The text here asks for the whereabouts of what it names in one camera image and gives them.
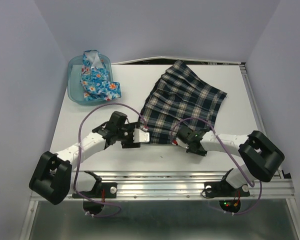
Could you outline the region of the navy plaid pleated skirt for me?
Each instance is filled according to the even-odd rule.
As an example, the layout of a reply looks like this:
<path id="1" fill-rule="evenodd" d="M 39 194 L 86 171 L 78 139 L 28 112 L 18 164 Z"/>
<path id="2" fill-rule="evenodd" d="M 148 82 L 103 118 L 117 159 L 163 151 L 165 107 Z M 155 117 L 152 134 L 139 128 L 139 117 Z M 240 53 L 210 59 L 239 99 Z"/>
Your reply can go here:
<path id="1" fill-rule="evenodd" d="M 150 144 L 169 145 L 184 126 L 210 131 L 226 96 L 177 60 L 155 83 L 140 112 L 147 123 Z"/>

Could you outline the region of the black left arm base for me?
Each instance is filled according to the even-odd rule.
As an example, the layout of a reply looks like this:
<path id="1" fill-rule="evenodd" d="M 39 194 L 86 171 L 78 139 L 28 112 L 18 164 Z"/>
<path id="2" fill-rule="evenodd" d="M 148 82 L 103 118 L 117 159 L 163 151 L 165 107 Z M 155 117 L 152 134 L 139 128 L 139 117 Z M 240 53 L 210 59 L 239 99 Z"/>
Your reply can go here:
<path id="1" fill-rule="evenodd" d="M 113 181 L 103 181 L 92 171 L 81 171 L 78 174 L 77 189 L 82 195 L 91 199 L 115 199 L 118 184 Z"/>

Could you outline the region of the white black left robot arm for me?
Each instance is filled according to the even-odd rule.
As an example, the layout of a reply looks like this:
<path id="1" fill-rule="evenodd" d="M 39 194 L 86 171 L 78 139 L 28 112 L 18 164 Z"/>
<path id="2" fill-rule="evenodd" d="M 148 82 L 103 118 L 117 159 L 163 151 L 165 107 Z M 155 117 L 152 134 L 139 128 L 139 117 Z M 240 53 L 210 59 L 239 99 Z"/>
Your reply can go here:
<path id="1" fill-rule="evenodd" d="M 110 119 L 94 128 L 85 138 L 68 148 L 44 152 L 29 181 L 29 188 L 52 203 L 61 203 L 67 195 L 85 194 L 96 197 L 101 193 L 102 178 L 92 171 L 80 171 L 80 164 L 96 153 L 119 142 L 124 149 L 139 148 L 150 141 L 146 128 L 137 122 L 127 123 L 127 115 L 115 111 Z"/>

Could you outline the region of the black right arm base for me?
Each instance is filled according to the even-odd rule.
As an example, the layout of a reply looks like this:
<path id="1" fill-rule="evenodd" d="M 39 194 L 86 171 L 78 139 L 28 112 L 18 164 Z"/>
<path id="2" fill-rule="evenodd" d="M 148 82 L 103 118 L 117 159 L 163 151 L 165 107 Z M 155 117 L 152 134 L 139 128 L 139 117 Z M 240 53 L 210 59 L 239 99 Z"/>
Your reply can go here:
<path id="1" fill-rule="evenodd" d="M 249 188 L 247 190 L 243 187 L 233 188 L 225 181 L 206 181 L 201 196 L 206 199 L 249 197 L 250 191 Z"/>

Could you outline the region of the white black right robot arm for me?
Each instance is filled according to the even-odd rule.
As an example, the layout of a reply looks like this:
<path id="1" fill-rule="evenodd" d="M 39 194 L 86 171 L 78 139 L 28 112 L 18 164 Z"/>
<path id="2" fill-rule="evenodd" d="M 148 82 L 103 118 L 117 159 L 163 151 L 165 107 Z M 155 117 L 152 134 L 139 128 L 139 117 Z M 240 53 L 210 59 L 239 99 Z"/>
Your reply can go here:
<path id="1" fill-rule="evenodd" d="M 173 144 L 200 156 L 206 156 L 208 152 L 228 154 L 236 168 L 229 170 L 219 183 L 219 189 L 225 195 L 232 195 L 243 185 L 252 185 L 256 180 L 270 182 L 285 159 L 283 152 L 258 130 L 231 135 L 182 127 Z"/>

